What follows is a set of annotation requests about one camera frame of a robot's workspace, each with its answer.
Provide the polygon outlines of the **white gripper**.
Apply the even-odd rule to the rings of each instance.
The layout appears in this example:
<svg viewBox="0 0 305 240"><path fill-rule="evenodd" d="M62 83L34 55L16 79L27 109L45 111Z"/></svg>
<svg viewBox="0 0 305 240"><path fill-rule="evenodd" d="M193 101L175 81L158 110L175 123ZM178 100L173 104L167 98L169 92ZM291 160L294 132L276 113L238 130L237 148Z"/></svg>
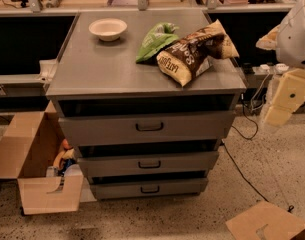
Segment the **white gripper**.
<svg viewBox="0 0 305 240"><path fill-rule="evenodd" d="M275 26L256 42L256 47L276 49L279 62L296 67L272 80L276 86L271 88L272 95L267 99L263 122L280 127L305 102L305 7L293 8L280 26Z"/></svg>

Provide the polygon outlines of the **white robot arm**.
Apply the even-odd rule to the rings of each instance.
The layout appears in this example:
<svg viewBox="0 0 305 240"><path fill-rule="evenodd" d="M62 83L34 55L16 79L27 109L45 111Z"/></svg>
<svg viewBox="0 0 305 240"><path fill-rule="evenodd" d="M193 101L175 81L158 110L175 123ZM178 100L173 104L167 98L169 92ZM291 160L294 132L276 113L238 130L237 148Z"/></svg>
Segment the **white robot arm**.
<svg viewBox="0 0 305 240"><path fill-rule="evenodd" d="M277 61L289 67L270 80L261 111L265 127L281 127L305 102L305 0L298 0L281 23L257 41L256 47L274 50Z"/></svg>

